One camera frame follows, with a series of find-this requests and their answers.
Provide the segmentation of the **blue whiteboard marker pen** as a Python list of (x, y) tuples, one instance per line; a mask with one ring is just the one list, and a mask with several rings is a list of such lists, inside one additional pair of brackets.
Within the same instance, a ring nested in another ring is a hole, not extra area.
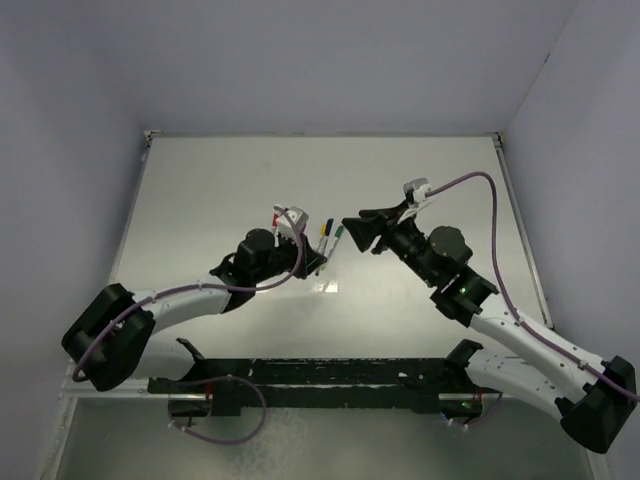
[[(330, 236), (330, 234), (329, 234), (329, 233), (327, 233), (327, 232), (325, 231), (325, 233), (323, 234), (323, 237), (322, 237), (322, 239), (321, 239), (321, 242), (320, 242), (320, 244), (319, 244), (319, 250), (318, 250), (318, 252), (319, 252), (323, 257), (325, 256), (325, 253), (326, 253), (326, 248), (327, 248), (327, 243), (328, 243), (328, 240), (329, 240), (329, 236)], [(318, 268), (316, 269), (316, 271), (315, 271), (315, 276), (319, 276), (319, 275), (320, 275), (320, 271), (321, 271), (321, 268), (322, 268), (322, 266), (323, 266), (323, 265), (324, 265), (324, 264), (321, 264), (321, 266), (320, 266), (320, 267), (318, 267)]]

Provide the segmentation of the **blue pen cap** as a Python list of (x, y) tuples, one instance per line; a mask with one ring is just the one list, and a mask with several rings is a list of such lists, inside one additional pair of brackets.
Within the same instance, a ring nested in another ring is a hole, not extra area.
[(324, 236), (325, 237), (330, 236), (333, 223), (334, 223), (334, 219), (333, 218), (327, 219), (326, 224), (325, 224), (325, 229), (324, 229)]

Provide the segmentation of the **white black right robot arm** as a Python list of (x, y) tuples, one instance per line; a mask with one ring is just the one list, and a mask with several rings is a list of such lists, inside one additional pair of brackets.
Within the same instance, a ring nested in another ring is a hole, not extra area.
[(473, 252), (461, 231), (438, 226), (424, 234), (399, 208), (363, 210), (343, 225), (357, 248), (393, 252), (428, 287), (446, 318), (514, 353), (513, 359), (477, 347), (445, 366), (456, 391), (474, 384), (534, 406), (557, 420), (582, 447), (606, 453), (639, 402), (634, 366), (577, 347), (509, 305), (507, 296), (468, 264)]

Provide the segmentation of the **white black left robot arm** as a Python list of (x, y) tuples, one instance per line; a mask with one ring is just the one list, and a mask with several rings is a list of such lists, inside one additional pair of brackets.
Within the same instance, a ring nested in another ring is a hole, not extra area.
[(286, 237), (254, 229), (192, 284), (138, 293), (110, 284), (62, 337), (62, 348), (75, 363), (72, 379), (104, 392), (130, 378), (161, 376), (194, 392), (205, 382), (204, 365), (193, 355), (181, 359), (172, 346), (152, 345), (151, 337), (192, 319), (231, 312), (259, 291), (306, 279), (325, 261), (303, 234)]

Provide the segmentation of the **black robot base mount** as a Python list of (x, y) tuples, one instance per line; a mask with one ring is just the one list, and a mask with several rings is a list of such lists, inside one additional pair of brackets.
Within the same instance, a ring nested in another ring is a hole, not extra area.
[(484, 412), (487, 388), (474, 384), (464, 361), (480, 348), (464, 340), (445, 358), (206, 359), (180, 380), (152, 378), (177, 417), (238, 416), (247, 408), (408, 410), (465, 422)]

